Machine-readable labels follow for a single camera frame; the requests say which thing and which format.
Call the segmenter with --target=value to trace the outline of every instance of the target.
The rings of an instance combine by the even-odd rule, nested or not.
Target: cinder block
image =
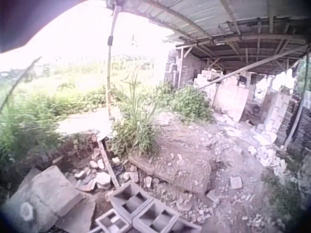
[[[126,221],[114,209],[108,210],[95,219],[95,221],[105,233],[124,233],[132,227],[132,224]]]
[[[153,198],[133,181],[127,182],[110,196],[111,204],[128,222],[142,211]]]
[[[187,222],[181,218],[173,225],[170,233],[200,233],[202,230],[201,226]]]
[[[169,233],[178,218],[178,212],[153,200],[133,219],[133,226],[144,233]]]

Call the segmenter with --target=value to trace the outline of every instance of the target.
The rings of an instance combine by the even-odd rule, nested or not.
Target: rock
[[[242,179],[240,176],[230,177],[231,189],[242,188]]]
[[[248,151],[251,153],[251,155],[255,155],[257,153],[256,149],[254,146],[249,146]]]
[[[30,222],[35,220],[35,209],[28,202],[22,203],[20,206],[20,216],[24,221]]]
[[[137,183],[139,181],[138,179],[138,172],[131,172],[130,174],[131,180]]]
[[[58,164],[63,158],[64,158],[63,156],[60,156],[60,157],[54,159],[54,160],[52,161],[52,164],[53,164],[53,165]]]
[[[84,198],[64,217],[58,219],[56,227],[68,233],[89,232],[95,205],[93,197]]]
[[[111,177],[105,172],[99,172],[96,174],[96,183],[99,188],[108,190],[110,188]]]
[[[214,203],[218,203],[219,202],[219,197],[216,196],[216,190],[213,189],[213,190],[210,190],[208,192],[208,194],[206,195],[209,199],[211,199]]]
[[[89,165],[90,165],[91,168],[95,168],[95,169],[98,168],[97,163],[96,163],[95,161],[93,161],[93,160],[91,160],[91,161],[89,162]]]
[[[157,178],[154,178],[153,181],[154,181],[154,183],[160,183],[160,180]]]
[[[145,184],[146,184],[147,188],[151,188],[151,181],[152,181],[152,178],[150,176],[147,176],[145,178]]]
[[[134,166],[134,165],[131,165],[130,171],[131,171],[131,172],[136,172],[136,171],[137,171],[137,167]]]
[[[105,165],[103,163],[103,159],[100,159],[97,161],[97,165],[100,169],[104,169],[105,168]]]
[[[118,157],[114,157],[112,158],[112,162],[118,164],[120,162],[120,159]]]
[[[86,176],[85,171],[80,171],[79,173],[74,174],[74,177],[78,180],[83,179]]]

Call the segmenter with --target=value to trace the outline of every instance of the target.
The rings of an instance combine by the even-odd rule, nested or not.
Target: hollow concrete block
[[[110,196],[111,204],[118,213],[128,222],[141,212],[153,198],[133,181],[127,182],[123,187]]]
[[[132,227],[132,224],[126,221],[114,209],[108,210],[105,214],[95,219],[95,221],[105,233],[125,233]]]
[[[169,233],[178,218],[178,212],[153,200],[133,219],[133,226],[144,233]]]

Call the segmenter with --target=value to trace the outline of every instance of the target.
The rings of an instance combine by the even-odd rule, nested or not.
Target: roof beam
[[[286,23],[285,28],[284,28],[284,31],[283,31],[284,34],[287,33],[289,27],[290,27],[290,24],[289,24],[289,23]],[[274,54],[277,54],[277,52],[278,52],[278,50],[280,49],[280,47],[281,47],[283,41],[284,41],[284,39],[281,39],[281,40],[280,40],[280,42],[279,42],[279,44],[277,45],[277,48],[276,48]]]
[[[278,54],[273,55],[273,56],[271,56],[271,57],[267,57],[267,58],[265,58],[265,59],[263,59],[263,60],[260,60],[260,61],[257,61],[257,62],[255,62],[255,63],[249,64],[248,66],[245,66],[245,67],[240,68],[240,69],[237,69],[237,70],[235,70],[235,71],[233,71],[233,72],[231,72],[231,73],[228,73],[228,74],[226,74],[226,75],[224,75],[224,76],[218,78],[217,80],[211,81],[209,84],[204,85],[204,86],[200,87],[199,89],[203,89],[203,88],[205,88],[205,87],[207,87],[207,86],[210,86],[210,85],[212,85],[212,84],[214,84],[214,83],[217,83],[217,82],[219,82],[219,81],[221,81],[221,80],[227,79],[227,78],[231,77],[232,75],[239,74],[239,73],[241,73],[241,72],[243,72],[243,71],[256,68],[256,67],[261,66],[261,65],[263,65],[263,64],[265,64],[265,63],[267,63],[267,62],[273,61],[273,60],[275,60],[275,59],[277,59],[277,58],[284,57],[284,56],[286,56],[286,55],[288,55],[288,54],[290,54],[290,53],[293,53],[293,52],[296,52],[296,51],[300,51],[300,50],[304,50],[304,49],[306,49],[308,46],[309,46],[309,45],[299,46],[299,47],[297,47],[297,48],[295,48],[295,49],[288,50],[288,51],[282,52],[282,53],[278,53]]]
[[[151,5],[151,6],[154,6],[154,7],[158,8],[158,9],[161,9],[161,10],[169,13],[172,16],[175,16],[176,18],[179,18],[180,20],[182,20],[182,21],[186,22],[187,24],[191,25],[192,27],[194,27],[196,30],[202,32],[208,38],[210,38],[210,39],[212,38],[212,36],[209,33],[207,33],[206,31],[204,31],[203,28],[201,28],[200,26],[198,26],[197,24],[192,22],[190,19],[188,19],[185,16],[183,16],[182,14],[180,14],[180,13],[178,13],[178,12],[176,12],[176,11],[174,11],[174,10],[172,10],[172,9],[170,9],[170,8],[160,4],[158,2],[152,1],[152,0],[142,0],[142,1],[147,3],[147,4],[149,4],[149,5]]]
[[[268,0],[268,17],[269,17],[269,32],[270,34],[273,33],[273,16],[275,13],[275,6],[274,6],[275,0]]]
[[[258,18],[257,19],[257,33],[260,34],[261,33],[261,19]],[[258,57],[259,57],[259,50],[260,50],[260,39],[257,40],[257,58],[256,58],[256,62],[258,61]]]
[[[227,0],[220,0],[220,2],[222,3],[222,5],[225,8],[225,10],[227,11],[228,15],[232,19],[232,22],[233,22],[238,34],[241,35],[240,29],[239,29],[238,24],[237,24],[237,20],[235,19],[232,10],[229,7],[229,3],[227,2]]]
[[[224,37],[224,36],[214,37],[213,43],[211,42],[211,40],[205,40],[199,43],[177,45],[176,48],[181,49],[181,48],[189,48],[193,46],[206,45],[206,44],[215,45],[217,43],[225,43],[227,41],[256,40],[256,39],[276,39],[276,40],[284,39],[284,40],[296,40],[297,42],[299,41],[300,43],[306,42],[306,38],[303,35],[244,33],[241,36],[237,36],[236,34],[233,34],[233,35],[228,35],[227,37]]]

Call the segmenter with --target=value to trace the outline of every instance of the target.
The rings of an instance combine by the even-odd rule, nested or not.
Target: debris
[[[251,153],[252,156],[254,156],[257,153],[254,146],[249,146],[248,151]]]
[[[152,181],[152,178],[150,176],[147,176],[145,178],[145,184],[146,184],[147,188],[151,187],[151,181]]]
[[[54,159],[54,160],[52,161],[52,164],[53,164],[53,165],[57,164],[57,163],[60,162],[63,158],[64,158],[64,156],[59,156],[58,158],[56,158],[56,159]]]
[[[242,179],[240,176],[230,177],[230,184],[232,189],[242,188]]]
[[[96,183],[99,188],[108,190],[110,188],[111,176],[105,172],[99,172],[96,174]]]
[[[90,162],[89,162],[89,165],[91,166],[91,168],[98,168],[98,165],[97,165],[97,163],[95,162],[95,161],[93,161],[93,160],[91,160]]]
[[[24,202],[20,206],[20,216],[24,221],[30,222],[35,220],[35,209],[29,202]]]
[[[114,157],[112,158],[112,162],[118,164],[120,162],[120,159],[118,157]]]
[[[211,199],[214,203],[218,203],[218,202],[219,202],[219,197],[216,196],[215,192],[216,192],[215,189],[210,190],[206,196],[207,196],[209,199]]]
[[[77,178],[78,180],[83,179],[86,176],[85,171],[80,171],[79,173],[74,174],[74,177]]]
[[[97,165],[100,169],[104,169],[105,168],[105,165],[103,163],[103,159],[100,159],[97,161]]]

